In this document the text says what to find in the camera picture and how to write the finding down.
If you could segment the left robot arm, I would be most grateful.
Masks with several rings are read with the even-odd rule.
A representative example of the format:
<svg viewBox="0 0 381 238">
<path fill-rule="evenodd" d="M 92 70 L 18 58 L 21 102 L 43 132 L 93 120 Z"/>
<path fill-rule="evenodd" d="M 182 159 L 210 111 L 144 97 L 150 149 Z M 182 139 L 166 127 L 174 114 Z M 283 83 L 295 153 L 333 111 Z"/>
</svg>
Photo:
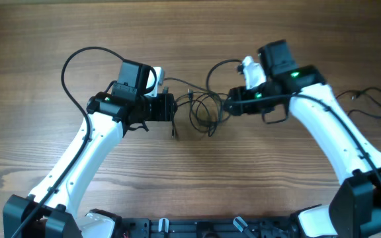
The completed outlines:
<svg viewBox="0 0 381 238">
<path fill-rule="evenodd" d="M 177 107 L 171 93 L 158 93 L 165 72 L 130 60 L 118 79 L 91 97 L 83 123 L 48 175 L 23 198 L 12 195 L 3 208 L 5 237 L 121 237 L 122 218 L 77 211 L 106 156 L 126 132 L 147 129 L 147 121 L 168 122 Z"/>
</svg>

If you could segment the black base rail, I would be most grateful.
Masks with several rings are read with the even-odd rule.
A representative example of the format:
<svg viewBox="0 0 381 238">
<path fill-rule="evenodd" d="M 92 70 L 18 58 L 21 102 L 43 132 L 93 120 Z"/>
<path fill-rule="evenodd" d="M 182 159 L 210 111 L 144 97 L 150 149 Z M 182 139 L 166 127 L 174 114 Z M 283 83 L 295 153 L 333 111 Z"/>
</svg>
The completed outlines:
<svg viewBox="0 0 381 238">
<path fill-rule="evenodd" d="M 124 218 L 117 237 L 203 238 L 203 237 L 299 237 L 296 223 L 289 217 L 249 219 L 144 219 Z"/>
</svg>

